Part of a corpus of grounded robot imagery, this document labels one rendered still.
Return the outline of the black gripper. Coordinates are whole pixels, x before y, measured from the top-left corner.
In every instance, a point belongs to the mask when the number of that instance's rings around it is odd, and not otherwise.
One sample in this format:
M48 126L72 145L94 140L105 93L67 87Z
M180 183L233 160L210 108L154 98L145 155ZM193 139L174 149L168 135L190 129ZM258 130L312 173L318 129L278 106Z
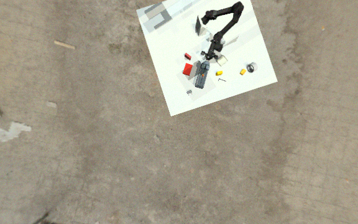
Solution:
M214 50L214 49L212 49L212 48L209 48L209 50L210 50L210 49L211 49L211 51ZM208 51L209 51L209 50L208 50ZM206 54L204 51L202 51L202 52L201 52L201 55L205 55L206 60L207 60L207 58L208 58L207 55L208 55L208 54ZM213 59L213 58L214 58L215 60L217 60L217 59L218 59L218 56L217 56L217 55L214 55L214 57L211 57L211 58L209 58L208 60L210 61L210 60Z

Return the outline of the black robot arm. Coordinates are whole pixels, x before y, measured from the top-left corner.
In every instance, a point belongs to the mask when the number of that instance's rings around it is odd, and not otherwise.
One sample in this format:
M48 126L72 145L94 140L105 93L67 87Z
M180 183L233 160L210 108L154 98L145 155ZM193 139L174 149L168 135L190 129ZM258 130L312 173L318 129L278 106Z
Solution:
M209 46L210 48L217 50L218 52L220 52L222 50L223 44L220 44L221 39L223 38L225 33L228 32L234 26L234 24L238 22L243 10L244 10L244 5L241 1L239 1L239 2L234 3L233 6L231 6L231 7L227 7L227 8L220 9L220 10L210 10L210 11L205 12L205 15L201 18L201 21L204 25L206 25L209 20L211 20L211 21L217 20L218 16L223 16L226 14L233 13L233 18L229 22L229 24L226 27L224 27L221 31L219 31L213 35L213 39L210 40L210 42L211 42L211 44ZM208 51L207 56L210 58L214 57L215 53L213 51L211 51L211 49L210 49Z

